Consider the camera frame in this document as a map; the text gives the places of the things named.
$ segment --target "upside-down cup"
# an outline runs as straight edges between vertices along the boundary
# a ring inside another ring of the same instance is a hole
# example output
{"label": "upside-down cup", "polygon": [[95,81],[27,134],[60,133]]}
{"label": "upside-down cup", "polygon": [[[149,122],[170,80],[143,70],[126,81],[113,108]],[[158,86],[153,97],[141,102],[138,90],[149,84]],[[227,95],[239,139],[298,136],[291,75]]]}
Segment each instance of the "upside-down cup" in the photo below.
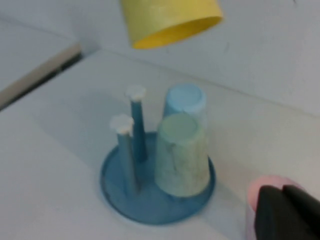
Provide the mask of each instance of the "upside-down cup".
{"label": "upside-down cup", "polygon": [[135,49],[172,44],[215,26],[223,19],[216,0],[121,0]]}
{"label": "upside-down cup", "polygon": [[259,191],[262,186],[273,186],[282,189],[284,185],[293,185],[304,190],[304,188],[293,180],[277,175],[264,175],[252,181],[247,190],[246,196],[246,239],[257,240],[255,232],[256,210],[259,198]]}

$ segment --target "light blue cup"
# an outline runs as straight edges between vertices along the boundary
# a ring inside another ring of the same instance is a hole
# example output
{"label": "light blue cup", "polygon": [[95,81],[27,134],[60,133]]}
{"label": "light blue cup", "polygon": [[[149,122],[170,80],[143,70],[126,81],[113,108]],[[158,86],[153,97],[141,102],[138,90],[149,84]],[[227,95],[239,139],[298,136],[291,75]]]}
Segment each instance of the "light blue cup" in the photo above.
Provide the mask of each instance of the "light blue cup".
{"label": "light blue cup", "polygon": [[208,128],[207,95],[193,83],[181,83],[171,87],[165,98],[163,118],[177,113],[187,113]]}

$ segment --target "white surface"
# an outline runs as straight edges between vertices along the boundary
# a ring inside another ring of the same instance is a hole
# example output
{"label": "white surface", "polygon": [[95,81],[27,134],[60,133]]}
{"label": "white surface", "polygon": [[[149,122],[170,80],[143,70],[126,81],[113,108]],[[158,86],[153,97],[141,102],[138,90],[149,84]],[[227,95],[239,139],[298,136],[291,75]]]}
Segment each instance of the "white surface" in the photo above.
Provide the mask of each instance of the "white surface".
{"label": "white surface", "polygon": [[0,16],[76,37],[89,52],[104,47],[320,116],[320,1],[220,6],[221,25],[148,51],[129,47],[117,0],[2,0]]}
{"label": "white surface", "polygon": [[[148,89],[147,130],[162,118],[169,86],[193,82],[206,92],[218,183],[202,214],[149,227],[103,200],[100,167],[117,143],[108,123],[129,114],[129,82]],[[262,174],[292,178],[320,199],[319,118],[105,51],[0,112],[0,139],[4,240],[243,240],[246,188]]]}
{"label": "white surface", "polygon": [[0,107],[80,52],[76,41],[0,21]]}

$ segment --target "white wall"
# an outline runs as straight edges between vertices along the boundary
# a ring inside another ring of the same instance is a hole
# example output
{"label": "white wall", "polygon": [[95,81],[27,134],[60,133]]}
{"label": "white wall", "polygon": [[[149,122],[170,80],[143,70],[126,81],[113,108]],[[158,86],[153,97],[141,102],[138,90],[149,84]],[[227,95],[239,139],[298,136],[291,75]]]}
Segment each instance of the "white wall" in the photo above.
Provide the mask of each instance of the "white wall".
{"label": "white wall", "polygon": [[117,0],[0,0],[0,17],[166,66],[320,116],[320,1],[220,0],[221,25],[133,50]]}

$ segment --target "white table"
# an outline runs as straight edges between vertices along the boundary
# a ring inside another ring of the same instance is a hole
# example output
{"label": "white table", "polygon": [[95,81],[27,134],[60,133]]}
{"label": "white table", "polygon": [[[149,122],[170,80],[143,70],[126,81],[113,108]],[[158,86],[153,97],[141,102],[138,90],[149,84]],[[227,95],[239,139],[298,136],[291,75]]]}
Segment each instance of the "white table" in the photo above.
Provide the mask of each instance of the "white table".
{"label": "white table", "polygon": [[[216,191],[187,221],[136,224],[100,192],[101,164],[117,142],[109,120],[130,113],[124,91],[142,84],[154,130],[167,88],[180,82],[208,95]],[[0,239],[242,240],[246,187],[259,175],[288,176],[320,198],[319,143],[319,118],[100,51],[0,112]]]}
{"label": "white table", "polygon": [[74,40],[0,21],[0,109],[80,53]]}

